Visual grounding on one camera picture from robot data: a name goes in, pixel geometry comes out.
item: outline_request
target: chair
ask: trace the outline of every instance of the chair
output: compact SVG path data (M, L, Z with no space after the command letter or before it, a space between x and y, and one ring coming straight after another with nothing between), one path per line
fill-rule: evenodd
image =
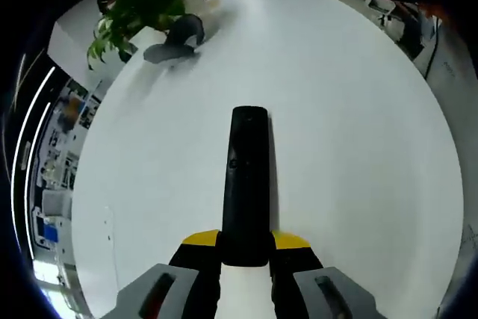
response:
M365 0L365 5L378 15L381 28L385 27L385 19L390 16L396 6L392 0Z

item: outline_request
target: yellow part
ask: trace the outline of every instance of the yellow part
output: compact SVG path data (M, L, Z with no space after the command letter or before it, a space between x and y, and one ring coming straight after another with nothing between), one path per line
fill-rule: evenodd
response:
M274 241L276 242L276 249L278 250L292 250L293 248L310 248L310 244L297 235L291 233L272 231Z
M214 247L216 245L217 233L219 233L218 229L215 229L214 231L194 233L184 239L182 243Z

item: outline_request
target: white table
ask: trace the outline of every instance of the white table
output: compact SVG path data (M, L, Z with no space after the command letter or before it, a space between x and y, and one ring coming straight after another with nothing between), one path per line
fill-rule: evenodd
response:
M220 30L199 57L164 69L136 54L90 127L72 236L93 314L185 237L220 229L232 109L259 105L273 121L280 228L384 315L430 318L463 203L455 146L420 73L337 0L220 0L215 11ZM228 318L244 318L241 307Z

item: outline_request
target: green leaves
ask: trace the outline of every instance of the green leaves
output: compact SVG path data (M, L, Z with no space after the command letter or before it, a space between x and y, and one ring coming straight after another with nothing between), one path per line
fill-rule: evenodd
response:
M87 51L88 66L91 68L91 58L103 61L107 49L127 52L128 40L145 26L165 31L183 14L183 0L115 0L99 21L95 40Z

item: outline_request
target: round table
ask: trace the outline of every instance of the round table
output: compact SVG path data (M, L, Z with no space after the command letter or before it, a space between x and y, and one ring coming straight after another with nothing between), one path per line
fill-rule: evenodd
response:
M463 198L420 73L337 0L219 0L211 18L194 58L167 66L135 54L90 127L72 239L92 313L188 235L220 229L232 109L257 105L273 123L280 229L387 317L430 318L456 263ZM238 308L228 318L243 318Z

